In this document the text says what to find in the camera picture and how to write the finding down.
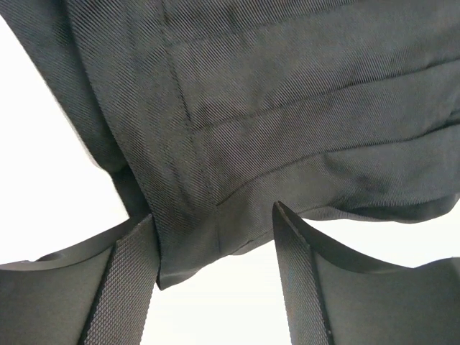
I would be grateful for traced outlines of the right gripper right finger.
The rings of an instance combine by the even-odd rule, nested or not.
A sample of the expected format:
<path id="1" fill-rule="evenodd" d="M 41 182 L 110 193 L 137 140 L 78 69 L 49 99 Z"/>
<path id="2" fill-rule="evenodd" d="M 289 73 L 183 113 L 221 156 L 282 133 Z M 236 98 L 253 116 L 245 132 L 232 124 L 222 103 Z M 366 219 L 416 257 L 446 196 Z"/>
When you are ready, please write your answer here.
<path id="1" fill-rule="evenodd" d="M 272 207 L 293 344 L 457 344 L 459 259 L 404 267 L 362 254 Z"/>

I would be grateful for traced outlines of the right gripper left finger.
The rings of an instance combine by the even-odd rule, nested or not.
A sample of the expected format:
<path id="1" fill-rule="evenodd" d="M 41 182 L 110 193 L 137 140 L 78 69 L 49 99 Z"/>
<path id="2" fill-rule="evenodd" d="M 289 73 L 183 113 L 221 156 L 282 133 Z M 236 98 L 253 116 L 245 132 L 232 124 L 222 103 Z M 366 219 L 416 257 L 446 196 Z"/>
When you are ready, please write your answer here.
<path id="1" fill-rule="evenodd" d="M 159 267 L 151 215 L 1 266 L 2 344 L 139 344 Z"/>

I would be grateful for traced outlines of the black skirt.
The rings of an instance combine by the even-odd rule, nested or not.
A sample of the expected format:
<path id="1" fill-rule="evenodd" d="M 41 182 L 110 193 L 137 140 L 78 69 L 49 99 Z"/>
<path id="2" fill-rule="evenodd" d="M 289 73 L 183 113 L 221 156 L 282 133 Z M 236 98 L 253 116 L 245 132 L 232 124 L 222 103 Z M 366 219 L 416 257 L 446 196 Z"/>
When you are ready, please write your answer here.
<path id="1" fill-rule="evenodd" d="M 130 211 L 159 284 L 300 216 L 418 223 L 459 200 L 457 1 L 3 1 Z"/>

